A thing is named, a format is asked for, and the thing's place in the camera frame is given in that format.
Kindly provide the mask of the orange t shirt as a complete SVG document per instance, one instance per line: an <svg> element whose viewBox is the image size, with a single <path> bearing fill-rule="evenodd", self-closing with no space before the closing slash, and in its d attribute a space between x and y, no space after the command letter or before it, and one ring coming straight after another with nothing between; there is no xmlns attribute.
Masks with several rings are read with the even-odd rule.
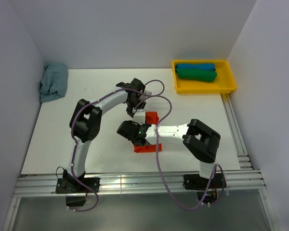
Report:
<svg viewBox="0 0 289 231"><path fill-rule="evenodd" d="M159 117L157 112L146 112L145 119L148 124L156 125L159 121ZM134 146L135 153L155 153L156 152L156 144L149 146Z"/></svg>

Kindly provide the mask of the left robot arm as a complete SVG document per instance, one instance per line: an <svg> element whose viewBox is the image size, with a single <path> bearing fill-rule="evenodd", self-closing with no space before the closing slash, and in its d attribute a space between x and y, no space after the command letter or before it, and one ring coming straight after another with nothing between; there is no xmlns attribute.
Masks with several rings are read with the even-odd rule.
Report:
<svg viewBox="0 0 289 231"><path fill-rule="evenodd" d="M78 101L72 118L70 120L71 137L74 140L74 147L70 162L66 168L71 177L67 180L67 187L73 192L79 192L84 187L85 162L89 146L100 131L102 116L118 106L127 105L127 114L133 117L137 105L141 109L146 103L142 100L151 96L152 92L145 89L142 81L134 78L130 83L120 82L116 87L100 99Z"/></svg>

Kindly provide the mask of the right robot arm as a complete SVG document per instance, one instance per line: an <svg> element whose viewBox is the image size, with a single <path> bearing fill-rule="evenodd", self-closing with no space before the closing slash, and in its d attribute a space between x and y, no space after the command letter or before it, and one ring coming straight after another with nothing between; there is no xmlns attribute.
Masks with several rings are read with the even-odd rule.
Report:
<svg viewBox="0 0 289 231"><path fill-rule="evenodd" d="M216 180L213 169L221 136L198 119L191 119L188 124L176 126L141 125L134 121L123 121L117 134L135 146L184 145L199 161L200 185L208 188Z"/></svg>

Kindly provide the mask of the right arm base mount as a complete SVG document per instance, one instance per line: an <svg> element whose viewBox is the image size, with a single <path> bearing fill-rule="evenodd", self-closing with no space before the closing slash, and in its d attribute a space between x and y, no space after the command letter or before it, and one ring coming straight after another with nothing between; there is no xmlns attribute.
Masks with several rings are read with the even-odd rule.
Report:
<svg viewBox="0 0 289 231"><path fill-rule="evenodd" d="M184 183L183 187L186 190L196 191L198 200L201 200L202 195L207 187L209 180L200 177L199 174L185 174L184 175ZM203 200L203 204L211 205L216 202L219 198L219 190L225 190L227 188L227 184L225 179L223 178L222 173L215 173L213 179L210 182L209 189L207 193L205 193L205 197Z"/></svg>

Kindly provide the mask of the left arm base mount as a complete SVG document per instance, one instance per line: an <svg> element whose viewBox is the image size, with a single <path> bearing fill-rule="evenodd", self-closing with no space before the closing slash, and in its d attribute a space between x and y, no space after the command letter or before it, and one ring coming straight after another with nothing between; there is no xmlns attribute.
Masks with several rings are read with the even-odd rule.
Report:
<svg viewBox="0 0 289 231"><path fill-rule="evenodd" d="M100 178L89 177L86 178L83 173L78 180L92 188L96 193L99 190ZM63 176L57 179L57 185L55 189L56 194L66 194L66 205L69 207L82 207L86 203L89 189L77 182L67 170L63 171Z"/></svg>

